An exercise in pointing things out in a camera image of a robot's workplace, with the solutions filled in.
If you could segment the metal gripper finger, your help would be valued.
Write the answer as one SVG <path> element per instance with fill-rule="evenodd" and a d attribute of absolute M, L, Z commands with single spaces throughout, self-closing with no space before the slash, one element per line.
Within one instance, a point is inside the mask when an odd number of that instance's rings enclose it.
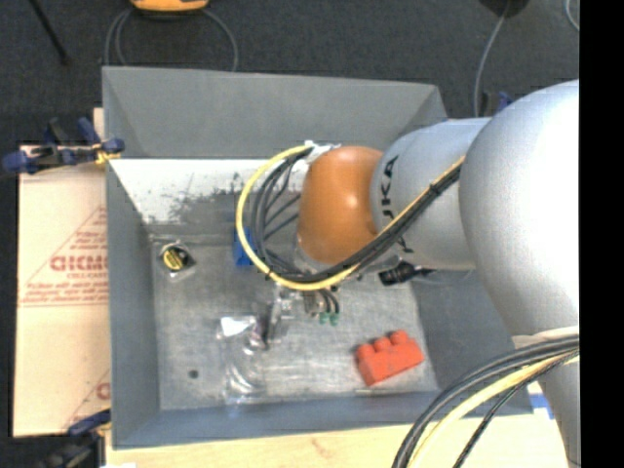
<path fill-rule="evenodd" d="M 272 342 L 281 343 L 293 322 L 291 309 L 279 309 L 272 315 Z"/>
<path fill-rule="evenodd" d="M 260 339 L 262 348 L 268 350 L 273 338 L 273 304 L 267 304 L 260 316 Z"/>

